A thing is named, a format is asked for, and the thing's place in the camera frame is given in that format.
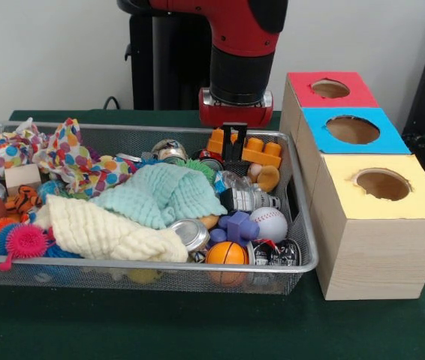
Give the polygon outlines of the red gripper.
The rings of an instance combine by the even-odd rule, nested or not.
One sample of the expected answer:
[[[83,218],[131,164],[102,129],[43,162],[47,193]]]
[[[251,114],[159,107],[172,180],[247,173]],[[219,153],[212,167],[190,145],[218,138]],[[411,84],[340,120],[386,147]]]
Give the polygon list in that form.
[[[273,94],[266,90],[262,100],[251,106],[233,106],[216,100],[208,88],[201,88],[198,95],[199,117],[203,125],[221,127],[223,130],[222,158],[231,162],[234,155],[234,144],[231,142],[231,130],[236,124],[236,160],[241,161],[247,129],[265,128],[273,114]]]

